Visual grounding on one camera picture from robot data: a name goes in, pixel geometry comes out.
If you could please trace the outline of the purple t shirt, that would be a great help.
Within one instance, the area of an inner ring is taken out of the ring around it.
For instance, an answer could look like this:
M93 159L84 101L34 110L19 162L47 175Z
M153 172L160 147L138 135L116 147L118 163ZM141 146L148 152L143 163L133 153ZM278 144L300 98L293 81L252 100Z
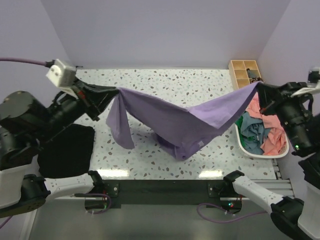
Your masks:
M106 119L115 142L131 150L128 115L149 127L165 152L186 160L221 136L243 114L257 92L252 83L213 100L189 108L158 97L120 88Z

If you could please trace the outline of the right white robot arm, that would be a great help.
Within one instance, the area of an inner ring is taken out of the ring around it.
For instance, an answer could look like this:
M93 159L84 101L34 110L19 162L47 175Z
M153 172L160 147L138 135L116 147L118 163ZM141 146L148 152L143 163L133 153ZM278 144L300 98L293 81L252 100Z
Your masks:
M320 238L320 115L312 113L313 96L320 85L289 82L257 85L260 112L276 115L292 145L297 164L280 166L289 178L294 198L271 192L236 170L223 178L223 192L242 195L265 210L273 224L293 240Z

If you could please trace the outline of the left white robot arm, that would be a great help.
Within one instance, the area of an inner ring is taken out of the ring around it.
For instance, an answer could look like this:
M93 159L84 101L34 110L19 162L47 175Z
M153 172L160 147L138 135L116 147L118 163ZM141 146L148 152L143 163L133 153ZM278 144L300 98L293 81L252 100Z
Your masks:
M33 157L81 116L99 121L119 90L77 79L71 92L60 91L49 107L27 91L13 92L0 104L1 218L31 212L46 202L51 191L45 179L26 174Z

